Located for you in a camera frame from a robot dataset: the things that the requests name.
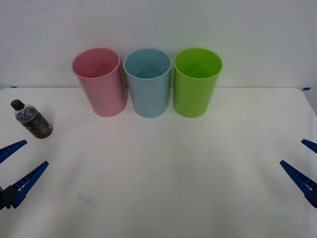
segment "black bottle cap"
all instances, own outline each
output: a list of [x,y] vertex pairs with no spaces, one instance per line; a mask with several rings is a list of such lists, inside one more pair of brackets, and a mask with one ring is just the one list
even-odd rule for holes
[[19,111],[19,110],[22,110],[25,105],[23,102],[21,102],[20,100],[16,99],[16,100],[13,100],[11,102],[11,106],[16,110],[16,111]]

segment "white table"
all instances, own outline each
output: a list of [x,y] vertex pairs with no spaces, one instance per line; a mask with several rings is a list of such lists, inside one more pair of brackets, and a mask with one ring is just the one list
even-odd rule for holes
[[[54,126],[36,139],[10,102]],[[0,90],[0,147],[26,139],[0,166],[6,187],[50,165],[17,209],[0,211],[1,238],[315,238],[317,210],[284,169],[317,180],[317,118],[296,89],[215,89],[196,119],[172,106],[155,119],[129,99],[112,118],[80,88]]]

